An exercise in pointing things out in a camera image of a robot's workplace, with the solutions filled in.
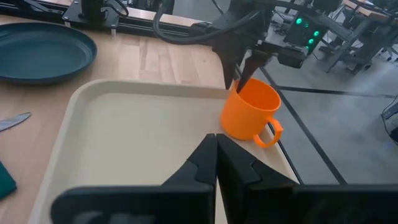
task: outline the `green cloth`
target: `green cloth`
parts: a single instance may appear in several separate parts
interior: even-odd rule
[[[0,162],[0,200],[17,189],[15,180]]]

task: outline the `plastic tray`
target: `plastic tray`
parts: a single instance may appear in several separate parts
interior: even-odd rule
[[[29,223],[50,223],[64,190],[83,185],[160,185],[207,133],[222,133],[228,90],[96,80],[71,97]],[[267,127],[262,136],[270,139]],[[280,147],[239,145],[297,182]],[[217,189],[216,223],[226,223]]]

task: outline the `green light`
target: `green light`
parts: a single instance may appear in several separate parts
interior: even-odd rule
[[[302,22],[303,22],[303,19],[302,19],[302,18],[298,18],[298,19],[296,20],[296,24],[297,24],[297,25],[301,24]]]

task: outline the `black line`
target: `black line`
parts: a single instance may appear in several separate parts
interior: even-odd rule
[[[268,124],[268,127],[271,129],[272,133],[275,134],[275,130],[274,130],[274,128],[272,127],[272,125]],[[298,182],[299,182],[300,184],[304,184],[303,179],[301,179],[301,176],[299,175],[299,172],[297,172],[296,167],[293,166],[293,162],[292,162],[292,160],[290,159],[290,157],[287,155],[286,149],[285,149],[284,145],[281,143],[280,140],[278,141],[278,145],[279,145],[280,149],[282,150],[282,152],[284,153],[284,155],[285,155],[285,157],[286,157],[286,159],[287,159],[287,162],[289,163],[290,167],[292,168],[293,173],[294,173],[294,175],[296,176]]]
[[[326,166],[330,169],[330,172],[335,176],[336,180],[340,184],[347,184],[347,181],[343,178],[343,176],[338,172],[337,168],[335,165],[331,162],[329,157],[326,155],[324,150],[322,149],[321,145],[319,145],[318,141],[315,139],[315,137],[311,134],[310,130],[306,127],[304,122],[301,120],[297,112],[294,110],[293,106],[287,101],[286,97],[283,95],[279,87],[275,84],[275,81],[271,78],[271,76],[268,74],[268,72],[265,70],[265,68],[261,67],[260,68],[263,74],[267,77],[269,80],[270,84],[272,87],[275,88],[275,90],[278,92],[281,100],[284,102],[285,106],[289,110],[289,112],[292,114],[293,118],[296,120],[297,124],[300,126],[300,128],[303,130],[304,134],[308,138],[308,140],[311,142],[311,144],[314,146],[315,150],[319,153],[319,156],[323,159],[325,162]]]
[[[358,93],[351,91],[336,91],[336,90],[319,90],[319,89],[290,87],[290,86],[278,86],[278,89],[287,90],[287,91],[298,91],[303,93],[324,93],[324,94],[343,95],[343,96],[364,96],[364,97],[388,98],[388,99],[394,99],[396,97],[395,95],[388,95],[388,94]]]

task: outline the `mug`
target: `mug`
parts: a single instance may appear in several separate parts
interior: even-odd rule
[[[284,130],[279,121],[272,117],[281,104],[278,93],[254,78],[249,79],[239,93],[237,86],[238,82],[235,82],[221,113],[224,131],[238,140],[253,139],[260,147],[277,143]],[[273,125],[275,134],[271,142],[264,143],[259,134],[267,123]]]

